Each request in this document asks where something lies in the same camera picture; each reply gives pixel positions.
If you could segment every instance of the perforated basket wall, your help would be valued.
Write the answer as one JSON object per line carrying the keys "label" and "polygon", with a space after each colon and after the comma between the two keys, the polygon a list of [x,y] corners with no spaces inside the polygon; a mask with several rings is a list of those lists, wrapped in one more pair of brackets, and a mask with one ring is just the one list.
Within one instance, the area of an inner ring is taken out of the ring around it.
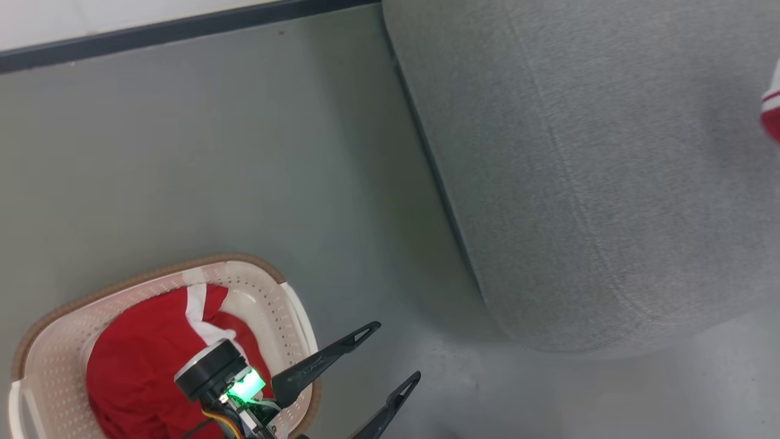
{"label": "perforated basket wall", "polygon": [[[242,319],[254,332],[271,374],[317,350],[295,292],[264,260],[226,255],[161,269],[68,304],[30,330],[17,352],[12,378],[19,381],[20,400],[30,408],[37,436],[103,438],[84,383],[88,355],[97,336],[130,306],[203,282],[229,288],[222,310]],[[295,437],[311,424],[319,406],[320,386],[319,382],[309,386],[293,406],[274,419],[280,434]]]}

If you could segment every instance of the gray floor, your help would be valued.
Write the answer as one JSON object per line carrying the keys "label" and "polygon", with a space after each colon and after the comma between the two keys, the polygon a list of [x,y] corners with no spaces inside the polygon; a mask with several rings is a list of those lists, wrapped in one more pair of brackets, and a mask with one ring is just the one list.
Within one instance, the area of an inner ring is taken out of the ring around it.
{"label": "gray floor", "polygon": [[388,439],[780,430],[778,303],[613,362],[500,336],[456,251],[376,5],[0,77],[0,138],[6,376],[22,334],[57,305],[249,252],[285,273],[321,343],[384,324],[326,375],[313,439],[346,438],[415,369],[424,381]]}

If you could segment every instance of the basket handle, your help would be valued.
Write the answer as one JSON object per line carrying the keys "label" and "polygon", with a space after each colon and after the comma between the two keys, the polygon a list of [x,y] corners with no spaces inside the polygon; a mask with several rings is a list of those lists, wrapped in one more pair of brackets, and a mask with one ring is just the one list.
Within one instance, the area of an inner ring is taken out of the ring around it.
{"label": "basket handle", "polygon": [[8,394],[8,422],[11,426],[12,439],[24,439],[24,429],[22,428],[22,383],[14,381],[11,383],[11,391]]}
{"label": "basket handle", "polygon": [[11,391],[8,393],[8,423],[11,427],[11,438],[29,439],[28,431],[24,427],[22,404],[27,406],[27,412],[30,415],[34,429],[33,437],[46,438],[38,407],[35,405],[33,395],[29,391],[22,389],[22,380],[11,383]]}

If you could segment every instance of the green led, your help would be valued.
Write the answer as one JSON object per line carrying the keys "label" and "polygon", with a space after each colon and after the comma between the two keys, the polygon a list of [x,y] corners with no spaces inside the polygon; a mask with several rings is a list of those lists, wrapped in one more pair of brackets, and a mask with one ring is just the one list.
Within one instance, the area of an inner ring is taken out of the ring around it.
{"label": "green led", "polygon": [[265,387],[265,381],[260,378],[260,374],[255,369],[252,369],[241,381],[233,384],[228,394],[235,396],[241,401],[251,402],[254,395],[258,394],[263,387]]}

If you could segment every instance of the baseboard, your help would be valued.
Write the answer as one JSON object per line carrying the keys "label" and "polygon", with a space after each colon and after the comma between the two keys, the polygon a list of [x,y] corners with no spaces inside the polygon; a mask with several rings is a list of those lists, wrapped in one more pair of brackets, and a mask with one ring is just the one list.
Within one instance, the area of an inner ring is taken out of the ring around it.
{"label": "baseboard", "polygon": [[78,61],[380,0],[286,0],[0,52],[0,74]]}

